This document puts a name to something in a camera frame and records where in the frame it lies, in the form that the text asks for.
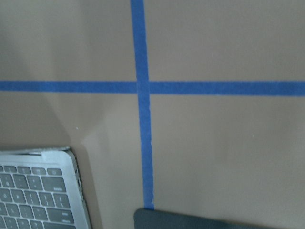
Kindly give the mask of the grey laptop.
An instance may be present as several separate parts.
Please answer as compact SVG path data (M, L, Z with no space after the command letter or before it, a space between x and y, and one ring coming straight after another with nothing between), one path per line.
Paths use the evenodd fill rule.
M70 147L0 152L2 229L90 229Z

